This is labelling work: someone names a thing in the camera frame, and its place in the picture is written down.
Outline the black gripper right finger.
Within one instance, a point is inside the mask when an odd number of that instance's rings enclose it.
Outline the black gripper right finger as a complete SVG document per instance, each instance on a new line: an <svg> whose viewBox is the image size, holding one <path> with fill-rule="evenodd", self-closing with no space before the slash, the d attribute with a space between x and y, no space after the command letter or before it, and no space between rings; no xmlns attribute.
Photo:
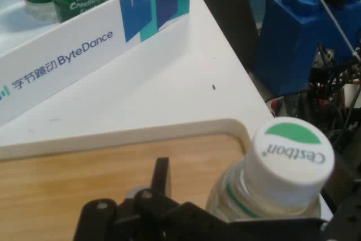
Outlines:
<svg viewBox="0 0 361 241"><path fill-rule="evenodd" d="M360 240L360 195L348 197L322 231L322 240Z"/></svg>

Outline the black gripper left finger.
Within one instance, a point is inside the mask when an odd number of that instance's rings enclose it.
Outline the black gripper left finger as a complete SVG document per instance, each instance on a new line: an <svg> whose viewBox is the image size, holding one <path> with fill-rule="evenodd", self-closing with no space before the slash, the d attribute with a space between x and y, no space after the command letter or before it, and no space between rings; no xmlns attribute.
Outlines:
<svg viewBox="0 0 361 241"><path fill-rule="evenodd" d="M224 222L170 195L169 158L156 159L151 185L117 204L96 199L81 211L74 240L224 240Z"/></svg>

